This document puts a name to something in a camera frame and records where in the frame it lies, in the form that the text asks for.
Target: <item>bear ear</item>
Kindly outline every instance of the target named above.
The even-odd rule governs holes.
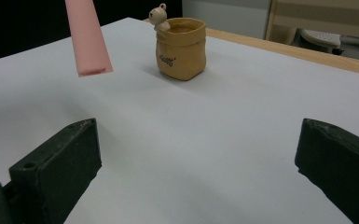
[[[161,7],[164,10],[167,10],[167,6],[164,3],[159,4],[159,7]]]

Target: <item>bear figurine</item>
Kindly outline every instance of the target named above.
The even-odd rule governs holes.
[[[168,31],[171,29],[170,24],[167,22],[166,10],[167,6],[164,3],[161,3],[159,7],[155,7],[149,12],[149,21],[155,25],[155,31]]]

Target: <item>brown fabric basket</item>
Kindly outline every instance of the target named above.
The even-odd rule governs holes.
[[[167,22],[171,30],[157,31],[159,71],[179,80],[190,80],[206,65],[205,22],[192,18],[173,18]]]

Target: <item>pink object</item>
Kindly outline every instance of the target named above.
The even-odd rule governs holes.
[[[92,0],[65,0],[80,77],[113,72]]]

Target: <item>black logo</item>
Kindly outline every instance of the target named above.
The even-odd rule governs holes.
[[[166,57],[164,57],[164,55],[162,55],[162,54],[159,55],[159,59],[160,59],[162,62],[168,64],[170,67],[173,66],[173,61],[176,60],[176,58],[166,58]]]

